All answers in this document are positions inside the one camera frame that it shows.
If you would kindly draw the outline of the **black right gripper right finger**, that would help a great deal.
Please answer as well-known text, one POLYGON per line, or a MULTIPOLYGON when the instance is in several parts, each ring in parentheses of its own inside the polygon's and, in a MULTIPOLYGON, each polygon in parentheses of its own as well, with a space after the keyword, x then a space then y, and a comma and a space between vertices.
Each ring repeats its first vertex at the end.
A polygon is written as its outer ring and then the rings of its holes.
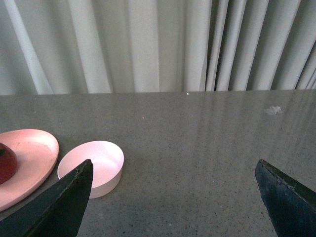
POLYGON ((261 199, 279 237, 316 235, 316 193, 261 159, 255 167, 261 199))

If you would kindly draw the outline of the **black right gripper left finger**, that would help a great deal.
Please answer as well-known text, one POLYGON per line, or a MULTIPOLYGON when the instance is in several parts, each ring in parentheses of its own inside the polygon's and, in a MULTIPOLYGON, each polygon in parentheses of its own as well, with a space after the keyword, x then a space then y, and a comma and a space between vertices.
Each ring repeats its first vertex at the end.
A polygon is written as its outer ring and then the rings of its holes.
POLYGON ((2 237, 75 237, 89 200, 93 164, 87 159, 0 222, 2 237))

